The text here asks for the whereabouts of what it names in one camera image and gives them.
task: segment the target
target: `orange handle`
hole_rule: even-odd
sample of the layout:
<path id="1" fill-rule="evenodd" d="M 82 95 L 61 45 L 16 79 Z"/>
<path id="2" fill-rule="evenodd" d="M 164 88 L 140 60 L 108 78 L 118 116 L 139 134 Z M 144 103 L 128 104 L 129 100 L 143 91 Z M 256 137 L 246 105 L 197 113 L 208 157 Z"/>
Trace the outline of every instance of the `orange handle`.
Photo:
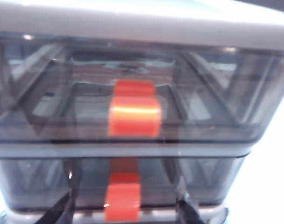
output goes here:
<path id="1" fill-rule="evenodd" d="M 137 222 L 141 201 L 140 189 L 138 174 L 111 174 L 104 204 L 106 222 Z"/>
<path id="2" fill-rule="evenodd" d="M 119 80 L 109 111 L 109 136 L 156 137 L 161 124 L 161 107 L 152 83 Z"/>

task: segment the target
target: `orange latch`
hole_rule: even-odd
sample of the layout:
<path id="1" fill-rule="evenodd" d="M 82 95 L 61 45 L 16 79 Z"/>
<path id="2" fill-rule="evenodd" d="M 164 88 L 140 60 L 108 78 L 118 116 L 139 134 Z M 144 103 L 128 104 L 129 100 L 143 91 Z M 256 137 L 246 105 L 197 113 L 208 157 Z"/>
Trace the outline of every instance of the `orange latch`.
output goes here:
<path id="1" fill-rule="evenodd" d="M 136 173 L 113 173 L 104 204 L 106 222 L 139 220 L 140 183 Z"/>
<path id="2" fill-rule="evenodd" d="M 119 80 L 109 111 L 109 136 L 156 137 L 161 107 L 151 82 Z"/>

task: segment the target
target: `plastic compartment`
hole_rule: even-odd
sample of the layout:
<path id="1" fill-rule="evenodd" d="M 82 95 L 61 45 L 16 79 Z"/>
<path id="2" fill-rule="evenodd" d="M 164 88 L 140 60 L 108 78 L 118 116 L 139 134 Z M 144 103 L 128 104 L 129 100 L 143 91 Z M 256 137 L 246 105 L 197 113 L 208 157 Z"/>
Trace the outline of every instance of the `plastic compartment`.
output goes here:
<path id="1" fill-rule="evenodd" d="M 183 175 L 191 197 L 200 205 L 220 204 L 243 158 L 139 158 L 141 207 L 173 207 L 177 175 Z M 0 160 L 0 189 L 13 210 L 45 210 L 69 190 L 64 160 Z M 79 177 L 77 209 L 103 209 L 110 159 L 70 159 Z M 127 172 L 136 172 L 128 166 Z"/>
<path id="2" fill-rule="evenodd" d="M 119 79 L 155 85 L 157 138 L 108 136 Z M 283 93 L 284 52 L 0 35 L 0 143 L 255 142 Z"/>

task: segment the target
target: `gray plastic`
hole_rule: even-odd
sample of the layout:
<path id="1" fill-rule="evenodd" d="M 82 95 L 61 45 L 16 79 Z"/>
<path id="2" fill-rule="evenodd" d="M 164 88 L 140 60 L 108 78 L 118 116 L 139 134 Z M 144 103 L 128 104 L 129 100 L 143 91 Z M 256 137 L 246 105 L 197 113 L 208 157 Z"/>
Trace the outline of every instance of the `gray plastic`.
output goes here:
<path id="1" fill-rule="evenodd" d="M 74 164 L 72 176 L 79 178 L 77 209 L 102 209 L 111 174 L 112 159 L 15 159 L 0 160 L 0 189 L 13 210 L 45 210 L 69 190 L 63 162 Z M 221 204 L 243 158 L 139 158 L 138 173 L 143 208 L 169 206 L 176 201 L 178 178 L 200 205 Z M 122 171 L 136 172 L 130 159 L 122 160 Z"/>
<path id="2" fill-rule="evenodd" d="M 108 135 L 120 79 L 155 86 L 156 138 Z M 0 33 L 0 157 L 243 156 L 283 94 L 280 51 Z"/>

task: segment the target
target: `white lid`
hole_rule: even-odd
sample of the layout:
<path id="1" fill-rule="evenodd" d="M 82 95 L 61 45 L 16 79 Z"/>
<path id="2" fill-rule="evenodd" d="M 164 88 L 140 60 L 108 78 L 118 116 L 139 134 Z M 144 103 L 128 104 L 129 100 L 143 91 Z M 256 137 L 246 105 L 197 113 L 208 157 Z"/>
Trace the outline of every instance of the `white lid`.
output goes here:
<path id="1" fill-rule="evenodd" d="M 284 50 L 284 13 L 228 0 L 0 0 L 0 32 Z"/>

